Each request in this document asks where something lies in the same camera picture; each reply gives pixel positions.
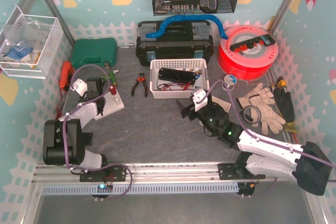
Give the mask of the large red spring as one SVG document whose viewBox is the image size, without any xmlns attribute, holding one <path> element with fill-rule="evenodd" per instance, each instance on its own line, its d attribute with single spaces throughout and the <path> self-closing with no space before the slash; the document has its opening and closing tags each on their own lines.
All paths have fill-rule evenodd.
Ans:
<svg viewBox="0 0 336 224">
<path fill-rule="evenodd" d="M 117 90 L 116 90 L 116 88 L 115 88 L 114 85 L 111 85 L 111 86 L 110 86 L 110 93 L 111 93 L 112 95 L 116 95 L 116 94 L 117 94 Z"/>
</svg>

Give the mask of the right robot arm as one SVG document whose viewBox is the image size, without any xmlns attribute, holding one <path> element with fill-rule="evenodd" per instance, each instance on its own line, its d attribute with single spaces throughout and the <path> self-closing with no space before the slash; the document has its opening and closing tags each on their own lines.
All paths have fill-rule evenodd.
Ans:
<svg viewBox="0 0 336 224">
<path fill-rule="evenodd" d="M 238 178 L 258 175 L 286 178 L 313 195 L 324 195 L 333 165 L 316 143 L 285 143 L 236 124 L 203 89 L 196 91 L 190 100 L 189 106 L 176 101 L 181 116 L 191 121 L 198 119 L 209 137 L 240 151 L 234 164 Z"/>
</svg>

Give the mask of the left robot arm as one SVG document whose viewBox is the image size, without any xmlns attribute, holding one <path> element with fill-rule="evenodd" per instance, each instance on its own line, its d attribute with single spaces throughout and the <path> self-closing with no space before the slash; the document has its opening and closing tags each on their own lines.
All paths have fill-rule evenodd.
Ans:
<svg viewBox="0 0 336 224">
<path fill-rule="evenodd" d="M 43 161 L 46 165 L 67 166 L 80 182 L 100 182 L 101 188 L 111 188 L 114 182 L 125 181 L 127 170 L 121 165 L 109 166 L 103 154 L 89 151 L 93 134 L 82 130 L 92 119 L 103 116 L 104 84 L 102 78 L 77 79 L 73 83 L 79 103 L 63 117 L 46 121 Z"/>
</svg>

